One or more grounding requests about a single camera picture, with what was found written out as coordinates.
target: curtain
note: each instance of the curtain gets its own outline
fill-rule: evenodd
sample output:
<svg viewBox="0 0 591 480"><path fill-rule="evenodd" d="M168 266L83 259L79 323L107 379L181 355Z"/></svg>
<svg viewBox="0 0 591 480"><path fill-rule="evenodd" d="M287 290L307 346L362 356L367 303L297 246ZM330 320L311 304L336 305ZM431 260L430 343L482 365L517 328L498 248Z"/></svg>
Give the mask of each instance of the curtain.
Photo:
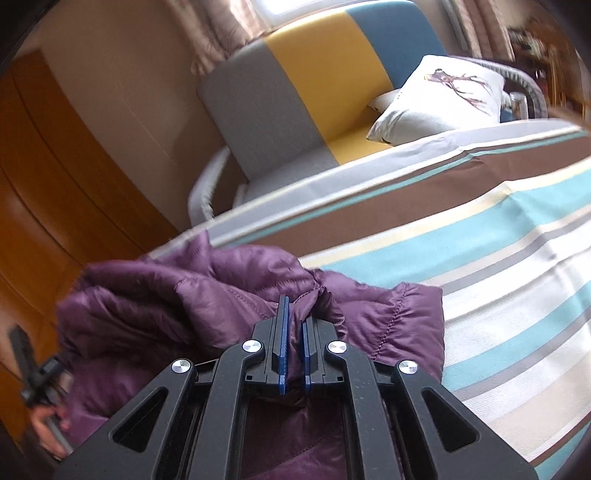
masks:
<svg viewBox="0 0 591 480"><path fill-rule="evenodd" d="M236 50L258 38L267 26L249 0L164 0L193 50L191 71L211 72Z"/></svg>
<svg viewBox="0 0 591 480"><path fill-rule="evenodd" d="M463 36L473 57L515 60L509 32L495 0L449 0L453 15L461 24Z"/></svg>

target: sofa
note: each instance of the sofa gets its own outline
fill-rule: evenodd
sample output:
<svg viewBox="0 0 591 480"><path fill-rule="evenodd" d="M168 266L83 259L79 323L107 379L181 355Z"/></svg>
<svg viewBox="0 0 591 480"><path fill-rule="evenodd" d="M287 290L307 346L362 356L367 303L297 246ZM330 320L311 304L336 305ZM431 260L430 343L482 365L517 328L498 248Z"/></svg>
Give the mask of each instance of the sofa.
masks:
<svg viewBox="0 0 591 480"><path fill-rule="evenodd" d="M427 54L446 52L407 0L324 11L239 50L199 84L226 147L191 192L191 223L213 217L212 195L232 155L248 179L235 207L391 148L365 138L378 117L368 102L400 88Z"/></svg>

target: white pillow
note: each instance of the white pillow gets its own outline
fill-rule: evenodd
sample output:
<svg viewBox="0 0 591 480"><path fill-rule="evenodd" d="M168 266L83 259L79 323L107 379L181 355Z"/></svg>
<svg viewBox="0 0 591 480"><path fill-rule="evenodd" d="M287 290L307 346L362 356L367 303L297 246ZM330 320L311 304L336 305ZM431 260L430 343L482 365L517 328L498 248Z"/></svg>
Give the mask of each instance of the white pillow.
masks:
<svg viewBox="0 0 591 480"><path fill-rule="evenodd" d="M373 108L376 112L378 112L381 115L388 109L390 103L394 101L399 91L400 88L392 90L388 93L384 93L383 95L374 98L371 102L368 103L368 107Z"/></svg>
<svg viewBox="0 0 591 480"><path fill-rule="evenodd" d="M467 60L426 55L368 140L401 145L458 128L498 124L505 79Z"/></svg>

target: orange wooden door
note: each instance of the orange wooden door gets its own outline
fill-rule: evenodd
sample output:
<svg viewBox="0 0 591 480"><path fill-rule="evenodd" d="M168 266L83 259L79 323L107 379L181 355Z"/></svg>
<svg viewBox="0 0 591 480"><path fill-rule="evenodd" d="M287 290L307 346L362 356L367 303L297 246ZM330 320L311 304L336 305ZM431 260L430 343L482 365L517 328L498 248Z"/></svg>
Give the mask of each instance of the orange wooden door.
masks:
<svg viewBox="0 0 591 480"><path fill-rule="evenodd" d="M18 439L27 412L7 332L37 361L57 349L54 306L87 262L131 260L178 232L94 139L39 52L0 79L0 418Z"/></svg>

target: bed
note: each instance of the bed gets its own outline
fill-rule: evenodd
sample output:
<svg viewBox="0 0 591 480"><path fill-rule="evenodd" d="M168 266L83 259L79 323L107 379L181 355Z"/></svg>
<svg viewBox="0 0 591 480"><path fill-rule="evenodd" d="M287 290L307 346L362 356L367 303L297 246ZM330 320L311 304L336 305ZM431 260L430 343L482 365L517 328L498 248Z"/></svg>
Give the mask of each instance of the bed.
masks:
<svg viewBox="0 0 591 480"><path fill-rule="evenodd" d="M557 119L455 131L231 210L213 246L276 245L360 282L443 289L443 385L531 462L582 478L591 452L591 138Z"/></svg>

